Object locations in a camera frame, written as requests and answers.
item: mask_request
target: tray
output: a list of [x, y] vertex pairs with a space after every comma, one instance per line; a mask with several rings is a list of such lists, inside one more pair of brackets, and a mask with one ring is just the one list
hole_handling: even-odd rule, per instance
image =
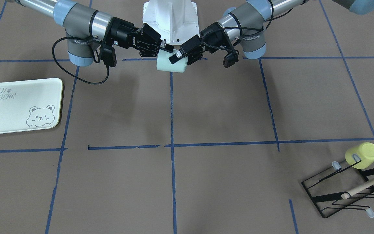
[[58, 78], [0, 83], [0, 134], [56, 126], [62, 97]]

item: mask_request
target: yellow-green cup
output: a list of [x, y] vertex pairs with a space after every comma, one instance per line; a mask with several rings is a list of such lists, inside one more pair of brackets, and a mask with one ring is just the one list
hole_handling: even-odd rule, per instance
[[353, 155], [357, 154], [362, 160], [360, 163], [354, 165], [356, 169], [365, 169], [374, 162], [374, 144], [365, 142], [346, 151], [346, 161], [348, 164], [353, 165], [356, 163]]

